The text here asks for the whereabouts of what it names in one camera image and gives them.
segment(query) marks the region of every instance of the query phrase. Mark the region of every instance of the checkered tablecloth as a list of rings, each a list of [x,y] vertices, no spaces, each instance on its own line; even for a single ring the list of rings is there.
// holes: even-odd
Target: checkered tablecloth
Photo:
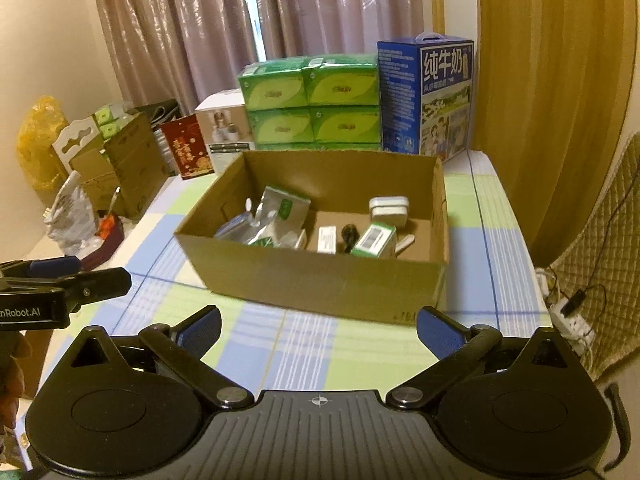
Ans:
[[[220,341],[203,361],[258,394],[264,388],[349,390],[382,395],[436,358],[414,328],[337,319],[226,298],[207,291],[173,232],[214,177],[175,179],[111,261],[132,275],[129,294],[82,308],[52,341],[44,378],[88,324],[113,335],[153,322],[176,324],[206,304],[223,317]],[[442,309],[465,325],[504,335],[550,326],[531,260],[488,158],[461,153],[445,164],[450,226],[447,299]]]

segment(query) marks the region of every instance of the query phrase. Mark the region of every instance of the gray ribbed plate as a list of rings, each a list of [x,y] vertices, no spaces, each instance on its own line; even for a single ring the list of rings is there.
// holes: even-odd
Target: gray ribbed plate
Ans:
[[[65,477],[49,473],[46,480]],[[201,439],[149,480],[490,480],[453,456],[418,413],[373,391],[266,391],[215,416]],[[593,479],[584,474],[575,480]]]

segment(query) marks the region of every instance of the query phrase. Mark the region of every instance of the power socket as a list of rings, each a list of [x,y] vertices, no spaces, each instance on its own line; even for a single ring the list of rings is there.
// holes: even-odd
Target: power socket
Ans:
[[[573,314],[569,317],[562,314],[562,308],[567,303],[567,298],[562,298],[549,309],[549,316],[551,316],[551,322],[558,329],[558,332],[569,341],[574,352],[578,356],[582,356],[587,349],[585,341],[591,346],[596,333],[591,330],[591,325],[580,314]]]

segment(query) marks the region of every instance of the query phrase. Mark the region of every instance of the quilted mat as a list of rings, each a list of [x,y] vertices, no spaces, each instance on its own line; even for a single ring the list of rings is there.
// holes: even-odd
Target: quilted mat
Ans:
[[[639,160],[640,132],[629,140],[595,213],[574,243],[552,264],[561,290],[569,296],[587,286],[593,273],[580,313],[596,332],[593,363],[588,370],[594,380],[640,347]],[[606,288],[606,306],[602,287],[594,285]]]

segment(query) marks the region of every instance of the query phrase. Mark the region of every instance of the blue milk carton box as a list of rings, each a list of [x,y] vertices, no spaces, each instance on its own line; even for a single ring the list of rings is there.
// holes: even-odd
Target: blue milk carton box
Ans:
[[[452,157],[466,147],[474,42],[432,32],[378,42],[382,147]]]

